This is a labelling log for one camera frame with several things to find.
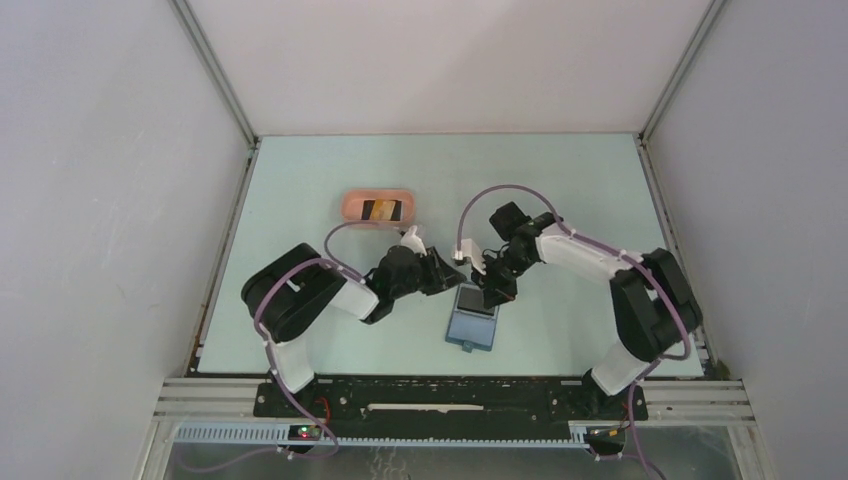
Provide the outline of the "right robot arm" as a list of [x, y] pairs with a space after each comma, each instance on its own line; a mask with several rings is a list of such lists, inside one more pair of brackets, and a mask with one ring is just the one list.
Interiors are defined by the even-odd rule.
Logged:
[[618, 339], [584, 376], [581, 402], [591, 416], [606, 418], [616, 411], [621, 392], [670, 358], [676, 344], [684, 348], [679, 359], [690, 355], [689, 336], [703, 314], [670, 251], [616, 249], [566, 227], [554, 213], [531, 218], [513, 202], [500, 207], [490, 224], [504, 242], [500, 250], [486, 253], [465, 238], [453, 252], [456, 264], [471, 265], [486, 307], [514, 301], [518, 278], [536, 264], [564, 267], [609, 288]]

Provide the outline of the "blue card holder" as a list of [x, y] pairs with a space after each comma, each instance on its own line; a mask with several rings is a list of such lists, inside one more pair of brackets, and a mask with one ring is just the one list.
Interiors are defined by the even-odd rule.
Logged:
[[[463, 285], [478, 288], [473, 283], [463, 283], [458, 289]], [[494, 316], [486, 317], [458, 310], [456, 301], [457, 294], [445, 333], [445, 341], [458, 345], [466, 353], [472, 353], [475, 350], [490, 352], [495, 342], [499, 307], [494, 308]]]

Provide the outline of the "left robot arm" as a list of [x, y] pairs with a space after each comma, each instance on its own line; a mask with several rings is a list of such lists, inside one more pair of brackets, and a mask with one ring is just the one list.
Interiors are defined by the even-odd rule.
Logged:
[[316, 403], [316, 390], [309, 384], [315, 370], [301, 336], [324, 310], [332, 307], [370, 325], [388, 316], [403, 297], [441, 294], [466, 280], [433, 247], [419, 252], [395, 245], [357, 280], [300, 243], [250, 277], [241, 299], [263, 341], [271, 375], [282, 385], [277, 402], [299, 417]]

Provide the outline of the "black credit card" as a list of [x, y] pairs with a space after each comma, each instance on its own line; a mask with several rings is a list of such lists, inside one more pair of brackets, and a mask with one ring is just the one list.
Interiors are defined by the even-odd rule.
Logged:
[[483, 292], [476, 288], [463, 285], [458, 289], [456, 308], [460, 311], [491, 317], [495, 315], [494, 308], [487, 308]]

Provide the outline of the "gold credit card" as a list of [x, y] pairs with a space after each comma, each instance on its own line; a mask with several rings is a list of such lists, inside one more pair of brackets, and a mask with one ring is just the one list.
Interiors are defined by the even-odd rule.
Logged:
[[397, 202], [395, 200], [374, 200], [370, 203], [368, 219], [373, 221], [394, 221]]

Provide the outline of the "pink oval tray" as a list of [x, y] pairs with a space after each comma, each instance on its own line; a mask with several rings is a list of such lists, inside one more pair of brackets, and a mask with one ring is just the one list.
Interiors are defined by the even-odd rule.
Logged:
[[405, 189], [358, 188], [343, 195], [340, 211], [345, 222], [405, 229], [414, 223], [416, 202], [413, 193]]

